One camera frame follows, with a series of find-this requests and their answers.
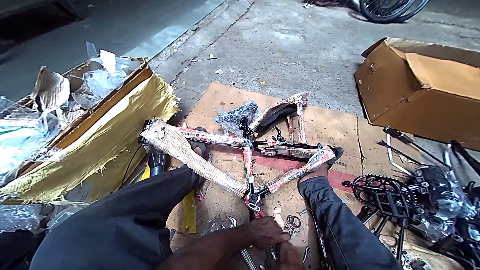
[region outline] wrench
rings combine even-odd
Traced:
[[[228,217],[230,222],[232,223],[230,225],[230,228],[235,228],[237,226],[237,220],[234,217]],[[252,257],[250,257],[250,254],[248,254],[248,251],[246,249],[242,249],[241,254],[243,258],[245,259],[245,262],[247,262],[248,267],[250,270],[257,270],[257,267],[255,266]]]

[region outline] sandal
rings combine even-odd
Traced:
[[[202,127],[197,127],[194,130],[207,132],[207,130],[202,128]],[[206,157],[208,157],[208,155],[207,155],[207,143],[202,143],[200,141],[190,141],[190,145],[192,146],[192,150],[197,148],[197,147],[200,148],[200,151],[204,154],[202,158],[207,159],[206,158]]]

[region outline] person's leg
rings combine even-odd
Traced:
[[[322,164],[299,181],[299,192],[323,235],[328,263],[336,270],[402,269],[392,253],[335,194],[327,178],[330,167]]]
[[[45,237],[30,269],[155,269],[172,254],[169,214],[200,180],[182,167],[93,203]]]

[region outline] concrete floor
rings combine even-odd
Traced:
[[[172,45],[178,51],[167,49],[151,66],[177,87],[183,111],[178,117],[192,109],[212,81],[279,98],[307,90],[311,105],[363,117],[353,75],[364,61],[361,53],[377,40],[400,37],[479,48],[480,18],[475,14],[480,8],[466,1],[452,5],[452,1],[432,1],[426,11],[404,24],[377,25],[346,8],[306,9],[299,0],[227,0],[221,13]],[[208,59],[210,53],[219,59],[194,66],[185,61]],[[191,68],[182,72],[185,67]],[[218,69],[224,73],[216,74]],[[417,140],[437,155],[444,148]],[[463,182],[480,180],[468,167],[461,174]]]
[[[64,73],[82,63],[86,41],[117,56],[153,58],[223,1],[77,0],[78,9],[90,6],[85,20],[20,43],[0,60],[0,95],[30,94],[42,65]]]

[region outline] metal rod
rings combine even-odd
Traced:
[[[373,232],[373,235],[375,235],[377,238],[380,238],[380,233],[383,231],[385,228],[385,225],[387,222],[391,219],[392,217],[384,217],[378,228]]]
[[[448,166],[447,164],[445,164],[445,162],[439,160],[436,156],[432,155],[430,152],[427,152],[427,150],[423,149],[421,146],[419,146],[418,144],[416,144],[415,142],[412,143],[413,145],[415,145],[416,148],[420,149],[420,151],[422,151],[423,153],[429,155],[432,159],[436,160],[438,163],[444,165],[445,167],[447,167],[449,170],[452,169],[451,166]]]
[[[422,163],[418,162],[417,160],[415,160],[415,159],[412,158],[411,156],[409,156],[409,155],[401,152],[400,150],[396,149],[396,148],[393,147],[393,146],[388,145],[388,144],[387,144],[386,142],[384,142],[384,141],[378,142],[378,145],[385,146],[386,148],[391,149],[391,150],[394,151],[395,153],[406,157],[407,159],[411,160],[413,163],[415,163],[415,164],[417,164],[417,165],[423,165]]]
[[[392,138],[389,133],[387,133],[387,145],[392,146]],[[413,174],[411,172],[407,171],[405,168],[395,163],[395,161],[393,160],[392,150],[390,148],[387,148],[387,152],[388,152],[388,160],[390,161],[390,164],[392,164],[395,168],[401,170],[408,176],[413,177]]]
[[[400,227],[400,234],[398,236],[398,244],[396,247],[396,260],[402,265],[403,242],[405,239],[405,227]]]
[[[376,214],[378,214],[378,212],[380,212],[380,209],[377,209],[375,212],[373,212],[372,214],[370,214],[370,216],[368,216],[368,217],[363,221],[363,225],[366,225]]]

